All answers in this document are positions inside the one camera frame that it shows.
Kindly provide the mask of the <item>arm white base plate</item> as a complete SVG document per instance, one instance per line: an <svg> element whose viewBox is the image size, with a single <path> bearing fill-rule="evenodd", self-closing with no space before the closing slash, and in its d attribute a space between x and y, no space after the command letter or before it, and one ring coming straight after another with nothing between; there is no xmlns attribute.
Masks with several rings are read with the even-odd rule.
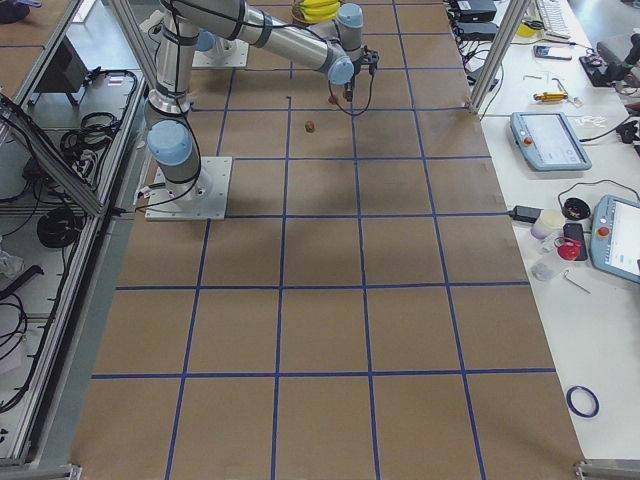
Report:
<svg viewBox="0 0 640 480"><path fill-rule="evenodd" d="M145 209L148 221L224 220L227 210L233 160L231 157L205 156L194 186L193 182L175 184L165 179L157 167L154 182L162 183L149 196Z"/></svg>
<svg viewBox="0 0 640 480"><path fill-rule="evenodd" d="M196 51L192 67L194 69L244 68L248 61L249 45L240 40L218 40L207 51Z"/></svg>

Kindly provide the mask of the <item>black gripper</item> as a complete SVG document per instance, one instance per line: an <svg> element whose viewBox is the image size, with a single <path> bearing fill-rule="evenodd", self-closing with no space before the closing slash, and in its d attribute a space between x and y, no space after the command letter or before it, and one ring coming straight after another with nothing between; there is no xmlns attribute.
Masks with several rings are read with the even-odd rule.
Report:
<svg viewBox="0 0 640 480"><path fill-rule="evenodd" d="M354 73L350 82L344 85L343 98L346 101L352 101L354 97L354 84L357 76L365 70L371 77L374 77L378 70L379 52L370 49L367 45L361 45L357 51L355 59L352 61Z"/></svg>

